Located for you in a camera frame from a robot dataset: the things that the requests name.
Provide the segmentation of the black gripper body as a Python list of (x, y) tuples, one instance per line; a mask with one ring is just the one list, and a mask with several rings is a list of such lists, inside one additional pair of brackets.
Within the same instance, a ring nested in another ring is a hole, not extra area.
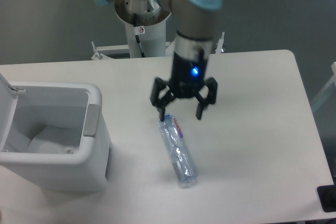
[(208, 60), (203, 50), (197, 50), (195, 57), (186, 59), (174, 53), (169, 88), (176, 99), (193, 98), (203, 88)]

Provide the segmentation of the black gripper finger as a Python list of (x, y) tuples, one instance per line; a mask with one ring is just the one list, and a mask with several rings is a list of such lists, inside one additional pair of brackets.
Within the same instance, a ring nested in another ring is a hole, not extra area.
[(159, 120), (164, 121), (165, 108), (175, 100), (175, 95), (168, 86), (169, 82), (156, 77), (150, 95), (151, 104), (159, 113)]
[(203, 97), (199, 91), (195, 93), (195, 97), (198, 101), (195, 116), (198, 120), (202, 119), (203, 111), (207, 109), (208, 105), (214, 105), (216, 103), (216, 97), (217, 97), (218, 83), (214, 77), (210, 77), (207, 80), (205, 80), (203, 86), (207, 87), (208, 89), (206, 97)]

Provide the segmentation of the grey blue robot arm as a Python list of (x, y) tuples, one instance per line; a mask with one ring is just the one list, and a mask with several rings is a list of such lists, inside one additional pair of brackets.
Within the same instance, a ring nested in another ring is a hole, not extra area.
[(196, 117), (201, 119), (207, 106), (216, 102), (217, 81), (205, 78), (205, 73), (223, 0), (96, 1), (114, 3), (119, 18), (132, 28), (135, 42), (129, 46), (137, 47), (142, 57), (149, 53), (142, 38), (149, 28), (165, 22), (170, 15), (178, 19), (171, 77), (155, 78), (150, 101), (163, 119), (165, 108), (175, 99), (196, 98)]

